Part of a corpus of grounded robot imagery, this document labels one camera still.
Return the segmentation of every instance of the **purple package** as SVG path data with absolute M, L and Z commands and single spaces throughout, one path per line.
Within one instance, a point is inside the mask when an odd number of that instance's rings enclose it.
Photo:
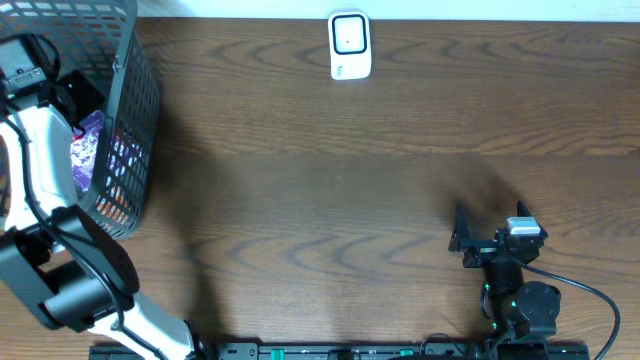
M 84 135 L 76 137 L 78 134 L 74 133 L 74 140 L 71 142 L 73 178 L 76 185 L 84 192 L 87 192 L 91 186 L 103 119 L 104 114 L 99 110 L 87 116 L 80 122 L 80 125 L 85 129 Z

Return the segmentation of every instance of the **wooden table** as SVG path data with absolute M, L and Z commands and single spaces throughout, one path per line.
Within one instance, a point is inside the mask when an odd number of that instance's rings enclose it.
M 144 291 L 216 339 L 421 340 L 490 330 L 447 251 L 456 201 L 490 237 L 523 199 L 535 265 L 606 292 L 640 351 L 640 26 L 372 21 L 368 79 L 329 76 L 325 21 L 144 19 L 163 87 Z M 525 274 L 527 280 L 540 279 Z M 562 291 L 560 340 L 611 310 Z M 86 358 L 1 285 L 0 358 Z

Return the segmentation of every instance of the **wooden table surface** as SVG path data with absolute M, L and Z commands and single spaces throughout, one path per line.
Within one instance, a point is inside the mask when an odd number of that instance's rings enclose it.
M 163 88 L 144 291 L 217 339 L 474 337 L 481 270 L 447 246 L 456 201 L 490 237 L 523 199 L 535 265 L 619 305 L 640 351 L 640 26 L 372 21 L 368 79 L 329 76 L 325 21 L 143 19 Z M 537 276 L 525 274 L 527 280 Z M 569 286 L 555 339 L 613 325 Z M 0 285 L 0 358 L 86 358 Z

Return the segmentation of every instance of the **white wall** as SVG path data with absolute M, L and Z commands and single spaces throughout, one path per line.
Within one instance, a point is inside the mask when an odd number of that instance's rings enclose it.
M 326 19 L 358 8 L 372 19 L 640 21 L 640 0 L 138 0 L 139 16 Z

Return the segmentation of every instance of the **black square outline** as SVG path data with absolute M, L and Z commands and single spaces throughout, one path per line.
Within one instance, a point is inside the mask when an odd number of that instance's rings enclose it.
M 336 19 L 343 19 L 343 18 L 350 18 L 350 17 L 359 17 L 360 20 L 362 20 L 362 36 L 364 39 L 364 48 L 362 48 L 362 50 L 359 50 L 359 51 L 340 52 L 338 51 L 338 47 L 336 46 Z M 366 26 L 366 22 L 364 21 L 364 17 L 362 15 L 360 14 L 338 15 L 334 17 L 333 20 L 331 20 L 331 28 L 333 29 L 333 50 L 336 52 L 336 54 L 355 55 L 355 54 L 362 54 L 365 51 L 367 51 L 367 26 Z

